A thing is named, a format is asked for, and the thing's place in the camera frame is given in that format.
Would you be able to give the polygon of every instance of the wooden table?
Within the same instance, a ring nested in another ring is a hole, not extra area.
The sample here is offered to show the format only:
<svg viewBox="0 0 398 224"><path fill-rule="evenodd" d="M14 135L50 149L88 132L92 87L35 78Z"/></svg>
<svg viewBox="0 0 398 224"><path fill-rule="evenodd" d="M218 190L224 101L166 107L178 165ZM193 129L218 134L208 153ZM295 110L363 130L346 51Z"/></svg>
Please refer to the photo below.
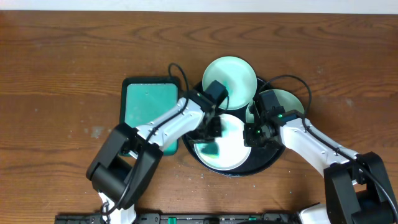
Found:
<svg viewBox="0 0 398 224"><path fill-rule="evenodd" d="M378 153L398 193L397 16L3 11L0 223L98 210L85 172L119 121L122 81L166 75L177 62L194 85L225 55L265 79L304 78L313 124L348 148ZM307 103L295 80L275 86ZM321 175L293 151L260 174L229 178L181 144L162 159L137 209L262 213L324 201Z"/></svg>

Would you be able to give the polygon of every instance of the robotic arm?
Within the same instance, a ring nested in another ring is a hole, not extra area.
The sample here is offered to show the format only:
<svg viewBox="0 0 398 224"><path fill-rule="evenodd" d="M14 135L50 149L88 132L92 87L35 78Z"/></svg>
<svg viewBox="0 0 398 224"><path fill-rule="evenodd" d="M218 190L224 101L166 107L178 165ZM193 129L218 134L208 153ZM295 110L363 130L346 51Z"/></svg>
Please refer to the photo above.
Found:
<svg viewBox="0 0 398 224"><path fill-rule="evenodd" d="M191 136L206 141L221 136L220 120L215 116L215 109L227 95L226 88L214 81L204 93L190 91L173 109L149 124L135 128L126 124L115 127L86 173L93 188L107 205L105 210L117 207L110 215L102 216L105 222L130 224L135 220L134 204L149 185L164 149L180 136L193 132ZM259 94L254 102L251 111L255 115L255 123L245 124L245 144L263 146L276 138L280 144L301 155L325 178L326 206L319 204L302 210L299 217L303 224L394 221L391 208L380 188L367 179L355 164L307 132L303 127L301 113L294 110L285 112L273 91ZM181 113L165 122L177 112ZM149 133L164 122L146 141ZM306 119L305 124L318 137L338 147L376 175L396 205L386 169L379 156L373 152L360 155L346 149L314 128L309 120ZM134 167L119 157L121 152L130 153L137 159ZM367 190L356 193L353 184L367 184Z"/></svg>

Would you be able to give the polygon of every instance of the brown wooden surface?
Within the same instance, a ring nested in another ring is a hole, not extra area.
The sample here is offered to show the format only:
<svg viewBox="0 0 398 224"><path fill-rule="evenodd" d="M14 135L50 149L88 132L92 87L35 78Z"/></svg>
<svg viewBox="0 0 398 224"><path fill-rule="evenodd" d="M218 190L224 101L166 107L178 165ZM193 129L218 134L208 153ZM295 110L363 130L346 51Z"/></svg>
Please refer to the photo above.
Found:
<svg viewBox="0 0 398 224"><path fill-rule="evenodd" d="M10 11L0 12L0 223L99 209L85 172L118 122L123 79L166 75L177 62L193 85L225 55L266 79L303 77L313 124L346 147L378 153L398 192L397 16ZM294 80L275 85L307 102ZM260 174L229 178L181 144L137 207L261 213L324 201L321 175L290 150Z"/></svg>

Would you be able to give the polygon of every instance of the round black tray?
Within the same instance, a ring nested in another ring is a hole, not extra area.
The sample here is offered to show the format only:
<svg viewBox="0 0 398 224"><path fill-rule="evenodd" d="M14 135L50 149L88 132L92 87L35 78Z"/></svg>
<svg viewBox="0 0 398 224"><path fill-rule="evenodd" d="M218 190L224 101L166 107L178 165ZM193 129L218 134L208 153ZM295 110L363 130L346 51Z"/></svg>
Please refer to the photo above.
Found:
<svg viewBox="0 0 398 224"><path fill-rule="evenodd" d="M257 89L264 84L264 80L257 78ZM198 83L194 89L199 92L203 92L203 88L201 82ZM225 111L226 114L233 115L239 118L243 123L246 123L246 109L247 105L243 108L237 110L228 110ZM244 161L242 165L237 168L231 170L216 170L211 167L208 167L204 164L196 154L193 145L191 145L186 137L186 135L182 136L182 141L184 142L185 147L187 147L188 152L203 166L207 169L212 170L216 173L228 175L228 176L246 176L257 174L258 172L263 171L264 169L273 165L273 163L278 160L280 155L282 155L285 150L284 146L281 146L277 142L268 142L265 147L252 147L249 157Z"/></svg>

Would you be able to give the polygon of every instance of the white wall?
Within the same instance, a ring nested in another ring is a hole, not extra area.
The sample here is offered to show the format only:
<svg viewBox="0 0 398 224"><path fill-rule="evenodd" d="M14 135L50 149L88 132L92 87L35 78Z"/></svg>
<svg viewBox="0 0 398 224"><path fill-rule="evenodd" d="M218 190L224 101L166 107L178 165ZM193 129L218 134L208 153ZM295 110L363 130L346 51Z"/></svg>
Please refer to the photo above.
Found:
<svg viewBox="0 0 398 224"><path fill-rule="evenodd" d="M0 0L0 9L398 14L398 0Z"/></svg>

